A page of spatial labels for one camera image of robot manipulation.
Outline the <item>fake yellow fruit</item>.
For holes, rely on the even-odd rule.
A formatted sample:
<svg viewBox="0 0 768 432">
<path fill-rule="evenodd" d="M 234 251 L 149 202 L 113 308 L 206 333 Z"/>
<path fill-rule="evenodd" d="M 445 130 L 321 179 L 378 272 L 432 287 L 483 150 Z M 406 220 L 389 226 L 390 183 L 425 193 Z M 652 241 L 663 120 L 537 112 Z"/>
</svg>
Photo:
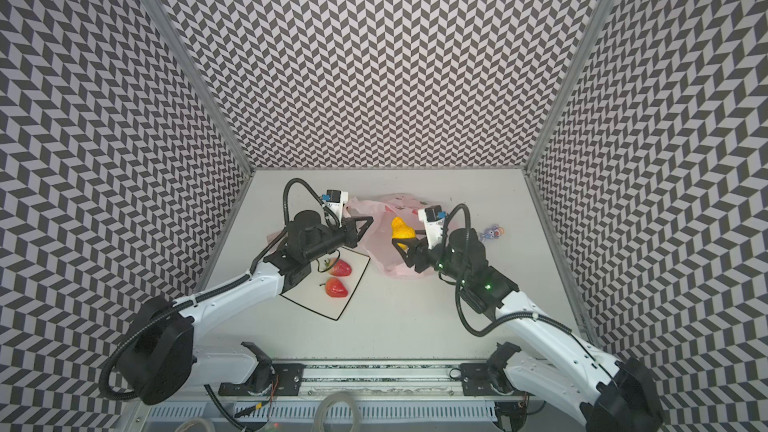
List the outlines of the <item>fake yellow fruit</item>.
<svg viewBox="0 0 768 432">
<path fill-rule="evenodd" d="M 391 222 L 393 239 L 412 239 L 416 237 L 415 230 L 402 217 L 395 216 Z"/>
</svg>

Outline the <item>pink plastic bag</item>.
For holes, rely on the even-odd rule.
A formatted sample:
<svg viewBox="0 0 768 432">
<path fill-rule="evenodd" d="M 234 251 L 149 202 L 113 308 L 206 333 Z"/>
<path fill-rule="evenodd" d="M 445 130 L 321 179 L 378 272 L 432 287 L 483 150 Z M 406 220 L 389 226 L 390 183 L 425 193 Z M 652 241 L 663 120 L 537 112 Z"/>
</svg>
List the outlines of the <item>pink plastic bag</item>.
<svg viewBox="0 0 768 432">
<path fill-rule="evenodd" d="M 400 217 L 405 225 L 422 230 L 418 211 L 440 205 L 448 211 L 446 203 L 425 199 L 408 193 L 394 193 L 370 198 L 352 197 L 346 205 L 346 216 L 371 216 L 374 219 L 359 245 L 367 251 L 373 263 L 388 278 L 416 279 L 420 277 L 408 267 L 391 243 L 392 221 Z"/>
</svg>

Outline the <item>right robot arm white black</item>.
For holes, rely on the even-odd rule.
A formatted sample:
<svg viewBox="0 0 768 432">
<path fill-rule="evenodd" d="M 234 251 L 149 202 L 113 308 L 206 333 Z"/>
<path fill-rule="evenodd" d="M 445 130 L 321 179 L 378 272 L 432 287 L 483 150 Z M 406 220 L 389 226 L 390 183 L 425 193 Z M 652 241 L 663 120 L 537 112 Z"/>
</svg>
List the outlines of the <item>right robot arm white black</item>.
<svg viewBox="0 0 768 432">
<path fill-rule="evenodd" d="M 451 230 L 453 212 L 439 206 L 417 212 L 421 229 L 401 218 L 392 222 L 391 243 L 405 264 L 431 268 L 454 289 L 456 309 L 469 306 L 489 319 L 482 329 L 466 317 L 475 337 L 507 327 L 538 352 L 498 345 L 487 361 L 489 381 L 501 394 L 521 391 L 569 415 L 588 431 L 658 431 L 664 417 L 652 372 L 638 359 L 621 360 L 575 335 L 548 316 L 519 286 L 493 267 L 470 225 Z"/>
</svg>

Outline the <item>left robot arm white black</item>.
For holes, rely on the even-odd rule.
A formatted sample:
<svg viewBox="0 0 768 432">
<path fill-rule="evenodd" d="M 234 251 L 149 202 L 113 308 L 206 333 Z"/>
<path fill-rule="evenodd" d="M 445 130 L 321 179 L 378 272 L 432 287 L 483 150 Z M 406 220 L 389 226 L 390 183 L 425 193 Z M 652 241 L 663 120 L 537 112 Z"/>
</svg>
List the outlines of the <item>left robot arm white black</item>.
<svg viewBox="0 0 768 432">
<path fill-rule="evenodd" d="M 298 286 L 314 261 L 344 247 L 354 248 L 373 224 L 371 216 L 344 214 L 348 195 L 310 189 L 318 210 L 283 213 L 284 226 L 245 272 L 173 301 L 146 301 L 129 330 L 104 362 L 98 379 L 102 397 L 138 399 L 156 405 L 182 389 L 218 384 L 242 385 L 247 392 L 269 391 L 276 373 L 272 359 L 252 342 L 205 346 L 203 338 L 241 312 Z"/>
</svg>

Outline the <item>purple small toy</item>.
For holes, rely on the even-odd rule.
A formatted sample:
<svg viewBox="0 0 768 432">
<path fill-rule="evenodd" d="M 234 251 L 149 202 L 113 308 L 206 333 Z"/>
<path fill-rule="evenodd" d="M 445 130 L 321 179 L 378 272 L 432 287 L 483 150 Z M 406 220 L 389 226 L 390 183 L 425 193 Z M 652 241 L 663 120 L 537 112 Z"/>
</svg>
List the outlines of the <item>purple small toy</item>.
<svg viewBox="0 0 768 432">
<path fill-rule="evenodd" d="M 479 240 L 481 242 L 492 241 L 500 238 L 504 234 L 505 234 L 504 228 L 499 226 L 498 224 L 494 224 L 486 228 L 484 231 L 482 231 L 479 234 Z"/>
</svg>

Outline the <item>clear tube loop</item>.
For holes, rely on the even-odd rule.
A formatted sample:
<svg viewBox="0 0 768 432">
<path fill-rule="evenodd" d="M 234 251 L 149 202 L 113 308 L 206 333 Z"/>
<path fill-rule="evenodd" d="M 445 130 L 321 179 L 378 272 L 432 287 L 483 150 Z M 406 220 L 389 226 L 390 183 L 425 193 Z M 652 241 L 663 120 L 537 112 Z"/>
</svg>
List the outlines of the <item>clear tube loop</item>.
<svg viewBox="0 0 768 432">
<path fill-rule="evenodd" d="M 350 422 L 350 431 L 359 432 L 362 426 L 362 413 L 354 397 L 346 392 L 335 392 L 320 402 L 313 416 L 312 431 L 325 431 L 327 420 L 334 419 L 336 415 L 341 417 L 342 413 Z"/>
</svg>

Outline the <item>aluminium front rail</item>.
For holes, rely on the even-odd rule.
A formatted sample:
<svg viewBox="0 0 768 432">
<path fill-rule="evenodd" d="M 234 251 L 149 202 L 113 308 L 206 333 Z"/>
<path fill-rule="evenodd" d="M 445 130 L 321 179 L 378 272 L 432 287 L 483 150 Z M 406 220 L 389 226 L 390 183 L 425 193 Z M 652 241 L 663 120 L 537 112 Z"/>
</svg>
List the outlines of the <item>aluminium front rail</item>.
<svg viewBox="0 0 768 432">
<path fill-rule="evenodd" d="M 218 394 L 222 383 L 242 384 L 258 365 L 277 364 L 268 358 L 251 355 L 200 353 L 185 360 L 171 360 L 168 365 L 152 365 L 136 358 L 120 359 L 115 371 L 130 384 L 132 390 L 147 405 L 167 400 L 181 390 L 210 386 Z M 609 383 L 600 365 L 585 357 L 574 365 L 585 373 L 585 383 L 579 385 L 575 374 L 567 374 L 554 366 L 521 351 L 494 355 L 485 362 L 498 368 L 511 385 L 521 392 L 531 392 L 535 385 L 552 379 L 573 391 L 585 392 L 587 386 L 599 390 Z M 305 371 L 297 396 L 309 396 L 331 389 L 357 391 L 363 394 L 440 395 L 453 393 L 459 382 L 460 364 L 438 362 L 339 362 L 302 363 Z"/>
</svg>

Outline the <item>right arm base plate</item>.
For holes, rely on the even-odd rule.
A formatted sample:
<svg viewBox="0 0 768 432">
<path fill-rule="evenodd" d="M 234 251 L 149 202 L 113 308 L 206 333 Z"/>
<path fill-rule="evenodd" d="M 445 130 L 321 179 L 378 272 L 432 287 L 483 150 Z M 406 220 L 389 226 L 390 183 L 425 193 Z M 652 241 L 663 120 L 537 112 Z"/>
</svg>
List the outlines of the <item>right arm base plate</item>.
<svg viewBox="0 0 768 432">
<path fill-rule="evenodd" d="M 487 363 L 461 363 L 459 382 L 462 392 L 467 397 L 507 397 L 521 396 L 498 368 Z"/>
</svg>

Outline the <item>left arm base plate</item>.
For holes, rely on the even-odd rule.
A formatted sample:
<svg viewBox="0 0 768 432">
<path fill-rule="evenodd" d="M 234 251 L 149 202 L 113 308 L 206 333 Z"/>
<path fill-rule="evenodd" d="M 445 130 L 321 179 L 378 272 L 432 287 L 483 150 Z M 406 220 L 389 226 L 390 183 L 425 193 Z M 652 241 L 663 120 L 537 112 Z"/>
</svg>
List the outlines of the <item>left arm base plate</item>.
<svg viewBox="0 0 768 432">
<path fill-rule="evenodd" d="M 258 365 L 253 374 L 242 384 L 222 383 L 218 395 L 222 397 L 297 396 L 302 383 L 305 365 L 302 363 L 277 363 Z"/>
</svg>

